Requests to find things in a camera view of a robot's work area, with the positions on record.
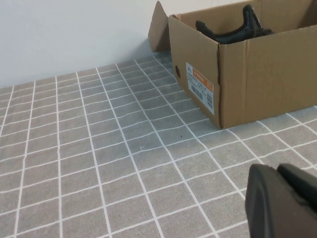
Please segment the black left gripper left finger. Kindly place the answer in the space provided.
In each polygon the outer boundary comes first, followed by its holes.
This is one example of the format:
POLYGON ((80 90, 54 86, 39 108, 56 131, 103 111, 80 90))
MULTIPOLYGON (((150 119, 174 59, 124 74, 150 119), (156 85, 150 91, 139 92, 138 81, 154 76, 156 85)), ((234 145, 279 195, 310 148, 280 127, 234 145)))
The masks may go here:
POLYGON ((245 211, 252 238, 317 236, 317 211, 270 166, 250 166, 245 211))

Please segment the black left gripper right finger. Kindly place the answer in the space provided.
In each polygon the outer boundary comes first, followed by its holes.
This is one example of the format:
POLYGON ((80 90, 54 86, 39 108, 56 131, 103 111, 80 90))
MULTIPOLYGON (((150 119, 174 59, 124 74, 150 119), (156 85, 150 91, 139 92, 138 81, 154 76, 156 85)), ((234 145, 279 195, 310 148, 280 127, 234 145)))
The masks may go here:
POLYGON ((280 164, 277 171, 290 184, 298 195, 307 201, 311 208, 317 210, 317 178, 292 165, 280 164))

